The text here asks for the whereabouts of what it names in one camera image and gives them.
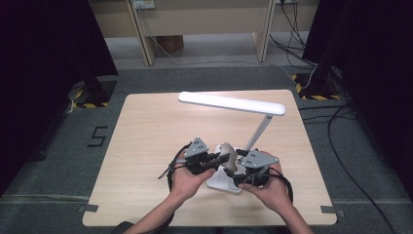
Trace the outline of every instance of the white desk lamp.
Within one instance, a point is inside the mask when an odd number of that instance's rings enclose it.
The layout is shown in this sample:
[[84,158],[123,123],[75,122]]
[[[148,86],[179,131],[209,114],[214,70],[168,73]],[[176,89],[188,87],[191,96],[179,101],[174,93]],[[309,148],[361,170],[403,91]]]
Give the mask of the white desk lamp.
[[[278,103],[234,97],[217,97],[211,95],[182,92],[179,94],[178,100],[184,103],[264,114],[264,119],[258,126],[258,129],[255,131],[251,139],[243,148],[243,150],[246,151],[249,151],[255,144],[255,142],[259,139],[259,137],[262,135],[262,133],[264,133],[265,129],[270,124],[274,115],[283,116],[285,113],[285,107]],[[228,147],[226,147],[226,145],[228,144],[216,146],[215,152],[221,151],[222,146],[222,150],[225,150],[232,154],[236,153],[234,149],[229,149]],[[236,162],[236,164],[238,165],[238,170],[235,174],[240,174],[244,172],[239,156],[238,159],[239,160],[237,160]],[[206,181],[206,185],[213,189],[229,192],[236,195],[240,194],[241,189],[234,184],[233,179],[228,177],[223,169],[224,167],[219,166],[218,171],[216,171],[215,174]]]

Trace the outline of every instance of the black cable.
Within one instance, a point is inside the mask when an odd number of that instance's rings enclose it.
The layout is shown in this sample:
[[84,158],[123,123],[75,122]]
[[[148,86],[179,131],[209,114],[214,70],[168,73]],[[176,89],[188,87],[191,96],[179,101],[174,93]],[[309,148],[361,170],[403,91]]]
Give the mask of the black cable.
[[328,123],[328,120],[325,120],[325,121],[315,121],[315,122],[307,122],[307,123],[303,123],[303,124],[310,125],[310,124],[325,124],[325,123]]
[[292,192],[291,183],[290,183],[290,182],[288,181],[288,179],[287,179],[286,177],[284,177],[283,174],[280,173],[277,169],[270,168],[270,170],[276,171],[276,172],[278,173],[278,175],[269,175],[269,176],[270,176],[270,177],[278,178],[278,179],[285,185],[285,187],[286,187],[286,189],[287,189],[287,194],[288,194],[289,201],[290,201],[291,203],[293,203],[293,202],[294,202],[294,194],[293,194],[293,192]]
[[[283,12],[284,15],[285,15],[285,18],[287,19],[287,21],[288,21],[288,23],[289,23],[289,25],[290,25],[290,27],[291,27],[291,29],[292,29],[292,31],[290,32],[291,35],[290,35],[289,40],[288,40],[288,45],[285,46],[285,45],[277,42],[277,41],[273,38],[273,36],[270,34],[271,39],[276,43],[276,45],[277,45],[280,49],[282,49],[282,50],[284,50],[284,51],[287,52],[286,57],[287,57],[287,60],[288,60],[288,62],[289,62],[290,65],[292,65],[292,66],[294,66],[294,67],[297,67],[297,68],[312,69],[312,68],[309,68],[309,67],[301,67],[301,66],[297,66],[297,65],[292,64],[291,60],[289,59],[289,55],[292,55],[292,56],[294,56],[295,58],[300,59],[300,60],[306,62],[307,64],[311,65],[312,67],[316,67],[316,65],[313,64],[312,62],[307,61],[307,60],[305,60],[305,59],[302,59],[301,57],[299,57],[298,55],[296,55],[295,53],[293,53],[293,52],[290,51],[290,49],[304,50],[304,49],[305,49],[305,46],[306,46],[304,40],[303,40],[303,39],[301,38],[301,36],[300,36],[300,32],[299,32],[299,29],[298,29],[298,20],[297,20],[298,4],[297,4],[297,1],[294,1],[294,3],[293,3],[294,23],[291,22],[291,20],[289,19],[287,13],[285,12],[285,9],[284,9],[284,7],[283,7],[283,1],[282,1],[282,4],[281,4],[281,8],[282,8],[282,12]],[[298,43],[300,43],[302,48],[290,47],[292,38],[294,38]]]
[[[348,119],[348,120],[357,120],[357,118],[351,118],[351,117],[346,117],[344,116],[345,114],[353,113],[353,111],[348,111],[345,113],[342,113],[341,115],[335,116],[336,118],[342,118],[342,119]],[[331,115],[320,115],[320,116],[315,116],[315,117],[310,117],[310,118],[303,118],[303,121],[307,120],[312,120],[312,119],[318,119],[318,118],[331,118]],[[304,123],[304,124],[315,124],[315,123],[321,123],[321,122],[311,122],[311,123]]]
[[170,162],[170,164],[168,165],[168,168],[161,174],[159,175],[158,179],[161,179],[162,177],[164,177],[166,174],[168,174],[169,177],[169,190],[172,189],[172,182],[171,182],[171,174],[173,173],[173,171],[175,170],[175,164],[176,164],[176,160],[178,159],[179,155],[187,148],[189,148],[189,146],[191,145],[192,141],[189,142],[188,144],[182,146],[181,149],[179,149],[179,151],[176,153],[176,155],[173,157],[172,162]]
[[343,161],[341,160],[341,158],[338,156],[338,153],[334,147],[334,144],[332,142],[331,139],[331,123],[333,122],[333,120],[336,118],[337,114],[346,106],[348,106],[349,104],[346,104],[342,107],[340,107],[331,117],[330,121],[328,122],[328,127],[327,127],[327,133],[328,133],[328,141],[331,145],[331,148],[334,152],[335,157],[337,158],[340,166],[343,168],[344,172],[346,173],[346,175],[350,178],[350,180],[355,184],[355,186],[364,194],[364,196],[370,201],[370,203],[373,205],[373,207],[377,210],[377,212],[379,212],[379,214],[382,216],[383,220],[388,224],[389,228],[392,230],[392,233],[396,233],[392,224],[389,222],[389,220],[387,219],[386,215],[383,213],[383,211],[379,208],[379,206],[374,202],[374,200],[367,194],[367,192],[356,182],[355,178],[350,174],[350,172],[347,170],[346,166],[344,166]]
[[[303,39],[300,36],[300,32],[298,32],[297,29],[296,29],[296,26],[298,25],[297,24],[297,12],[298,12],[297,9],[298,9],[298,7],[297,7],[296,3],[294,4],[294,7],[293,7],[294,8],[294,25],[291,23],[291,20],[289,19],[288,15],[286,14],[285,9],[283,8],[283,4],[281,4],[281,6],[282,6],[282,12],[284,13],[289,25],[292,28],[291,36],[294,37],[294,39],[297,40],[297,42],[299,42],[301,44],[301,46],[303,47],[303,49],[304,49],[305,48],[305,43],[304,43]],[[298,36],[299,39],[297,39],[294,36],[294,32]]]
[[344,105],[311,106],[311,107],[298,108],[298,110],[321,109],[321,108],[337,108],[337,107],[344,107],[344,106],[347,106],[347,104],[344,104]]
[[[294,52],[292,52],[292,51],[289,50],[289,49],[294,49],[294,50],[302,50],[302,49],[300,49],[300,48],[295,48],[295,47],[287,47],[286,45],[283,45],[282,43],[276,41],[271,34],[270,34],[270,38],[274,41],[274,43],[276,43],[276,45],[277,45],[280,49],[282,49],[283,51],[285,51],[285,52],[287,53],[288,62],[289,62],[289,64],[291,64],[292,66],[298,67],[298,68],[304,68],[304,69],[314,69],[314,67],[316,66],[316,65],[313,64],[312,62],[301,58],[300,56],[298,56],[297,54],[295,54]],[[289,60],[288,55],[292,55],[292,56],[294,56],[295,58],[300,59],[300,60],[306,62],[307,64],[309,64],[310,66],[312,66],[312,68],[293,65],[293,64],[291,63],[291,61]]]

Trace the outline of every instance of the yellow black hazard tape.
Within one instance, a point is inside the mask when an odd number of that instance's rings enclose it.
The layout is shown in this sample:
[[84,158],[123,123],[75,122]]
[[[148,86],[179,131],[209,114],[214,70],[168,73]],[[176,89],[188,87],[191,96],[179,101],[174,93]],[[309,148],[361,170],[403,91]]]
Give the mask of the yellow black hazard tape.
[[99,102],[99,101],[86,101],[86,102],[78,102],[77,100],[82,96],[83,93],[83,89],[80,90],[76,97],[75,97],[75,105],[74,107],[78,107],[78,108],[96,108],[96,107],[107,107],[109,105],[109,102],[107,101],[103,101],[103,102]]
[[305,92],[305,89],[301,88],[300,80],[297,75],[292,75],[292,80],[295,83],[295,89],[297,90],[297,94],[302,99],[317,99],[317,100],[326,100],[326,99],[340,99],[338,95],[308,95]]

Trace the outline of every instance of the person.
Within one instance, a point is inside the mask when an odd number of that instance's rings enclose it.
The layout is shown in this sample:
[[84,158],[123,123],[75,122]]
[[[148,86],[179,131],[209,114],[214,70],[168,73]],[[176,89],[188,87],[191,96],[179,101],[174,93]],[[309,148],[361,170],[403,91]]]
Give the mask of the person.
[[[280,163],[272,164],[270,167],[282,174]],[[173,173],[172,188],[167,198],[129,228],[125,234],[146,233],[160,227],[186,200],[197,193],[201,184],[210,178],[214,172],[214,169],[209,169],[202,174],[193,175],[186,168],[176,169]],[[270,172],[271,174],[277,173],[274,170],[270,170]],[[239,188],[252,193],[268,209],[279,214],[292,234],[314,233],[290,202],[285,185],[278,178],[270,177],[266,185],[262,187],[240,184]]]

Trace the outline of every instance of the wooden table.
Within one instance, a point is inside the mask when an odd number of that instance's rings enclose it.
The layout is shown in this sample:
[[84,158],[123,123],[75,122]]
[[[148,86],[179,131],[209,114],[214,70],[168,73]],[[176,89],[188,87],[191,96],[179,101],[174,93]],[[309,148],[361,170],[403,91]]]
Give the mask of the wooden table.
[[[255,144],[280,158],[284,175],[294,190],[294,205],[310,225],[336,222],[319,165],[290,91],[235,91],[209,93],[281,103],[285,115],[274,117]],[[136,222],[169,194],[167,179],[158,176],[176,152],[195,137],[210,150],[230,142],[243,147],[263,116],[178,102],[177,93],[129,95],[123,106],[106,152],[89,204],[96,212],[85,212],[87,226],[115,226]],[[284,225],[253,195],[234,196],[207,188],[175,213],[172,226]]]

